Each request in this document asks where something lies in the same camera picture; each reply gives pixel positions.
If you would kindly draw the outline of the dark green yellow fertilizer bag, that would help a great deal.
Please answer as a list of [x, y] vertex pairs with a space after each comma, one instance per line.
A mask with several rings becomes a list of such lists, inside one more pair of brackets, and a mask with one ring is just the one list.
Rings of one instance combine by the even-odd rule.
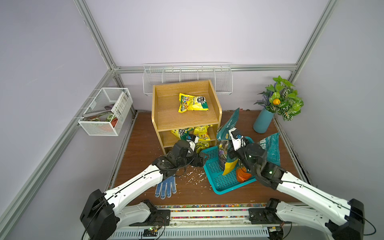
[[226, 176], [233, 171], [238, 162], [238, 158], [229, 156], [230, 148], [233, 146], [229, 130], [236, 126], [239, 119], [239, 113], [240, 109], [237, 108], [229, 120], [221, 126], [217, 132], [219, 167], [223, 171], [223, 176]]

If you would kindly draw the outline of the yellow green packet shelf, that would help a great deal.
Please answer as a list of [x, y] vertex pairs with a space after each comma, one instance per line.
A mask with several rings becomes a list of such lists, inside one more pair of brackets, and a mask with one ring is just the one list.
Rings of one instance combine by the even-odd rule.
[[175, 135], [180, 140], [186, 140], [189, 134], [194, 130], [194, 128], [186, 128], [186, 129], [176, 129], [171, 130], [171, 133]]

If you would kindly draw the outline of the teal orange soil bag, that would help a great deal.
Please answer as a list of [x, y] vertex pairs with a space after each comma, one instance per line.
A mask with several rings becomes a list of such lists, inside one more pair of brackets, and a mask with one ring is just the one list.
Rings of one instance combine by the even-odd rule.
[[244, 137], [247, 159], [240, 161], [251, 174], [263, 186], [276, 189], [285, 173], [281, 167], [279, 134], [273, 134], [258, 143], [252, 143]]

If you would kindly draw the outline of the teal plastic basket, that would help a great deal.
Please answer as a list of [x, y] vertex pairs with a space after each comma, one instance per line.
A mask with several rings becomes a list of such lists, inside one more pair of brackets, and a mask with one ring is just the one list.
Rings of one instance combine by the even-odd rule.
[[[224, 145], [219, 144], [218, 146], [211, 147], [200, 152], [200, 155], [205, 161], [204, 171], [214, 192], [218, 195], [223, 195], [248, 184], [254, 183], [256, 181], [255, 177], [250, 177], [242, 183], [238, 181], [237, 170], [242, 171], [240, 162], [238, 160], [235, 161], [230, 159], [225, 153], [220, 155], [222, 152], [222, 150], [219, 150], [220, 146], [223, 147]], [[224, 175], [225, 171], [220, 167], [221, 156], [227, 157], [227, 161], [230, 164], [236, 163], [235, 167], [226, 175]]]

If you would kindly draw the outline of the yellow fertilizer packet top shelf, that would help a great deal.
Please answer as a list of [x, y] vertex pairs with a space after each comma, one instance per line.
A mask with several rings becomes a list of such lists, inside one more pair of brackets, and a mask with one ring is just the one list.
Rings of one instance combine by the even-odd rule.
[[179, 94], [179, 113], [187, 111], [208, 111], [208, 102], [203, 96], [191, 96], [186, 94]]

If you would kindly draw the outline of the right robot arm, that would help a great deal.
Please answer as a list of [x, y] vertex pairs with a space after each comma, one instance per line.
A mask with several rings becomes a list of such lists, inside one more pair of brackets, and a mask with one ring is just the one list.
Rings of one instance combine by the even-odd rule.
[[362, 240], [366, 220], [364, 204], [325, 193], [267, 160], [257, 143], [230, 144], [228, 154], [238, 159], [263, 186], [290, 195], [309, 206], [301, 208], [271, 199], [267, 213], [282, 222], [293, 222], [323, 231], [334, 240]]

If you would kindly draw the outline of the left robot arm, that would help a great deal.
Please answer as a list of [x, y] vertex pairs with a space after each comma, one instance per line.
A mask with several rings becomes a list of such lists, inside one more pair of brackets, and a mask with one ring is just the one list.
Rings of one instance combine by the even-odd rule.
[[83, 208], [80, 221], [83, 235], [90, 240], [107, 240], [119, 227], [145, 222], [156, 208], [143, 201], [127, 205], [146, 190], [174, 176], [187, 166], [203, 167], [208, 155], [196, 152], [197, 141], [179, 140], [164, 156], [155, 159], [145, 170], [125, 183], [102, 192], [93, 191]]

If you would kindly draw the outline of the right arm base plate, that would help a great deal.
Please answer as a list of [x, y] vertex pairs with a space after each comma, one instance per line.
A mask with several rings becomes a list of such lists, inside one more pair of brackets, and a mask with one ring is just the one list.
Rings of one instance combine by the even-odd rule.
[[249, 221], [252, 225], [282, 224], [274, 209], [251, 208], [249, 209]]

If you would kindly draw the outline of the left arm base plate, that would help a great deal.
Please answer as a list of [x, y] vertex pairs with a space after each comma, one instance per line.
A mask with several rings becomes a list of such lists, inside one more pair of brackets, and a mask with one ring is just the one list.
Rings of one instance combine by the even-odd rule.
[[162, 224], [163, 226], [168, 226], [171, 220], [171, 211], [170, 210], [156, 210], [151, 212], [149, 217], [142, 223], [131, 224], [130, 227], [146, 227], [154, 226], [155, 224]]

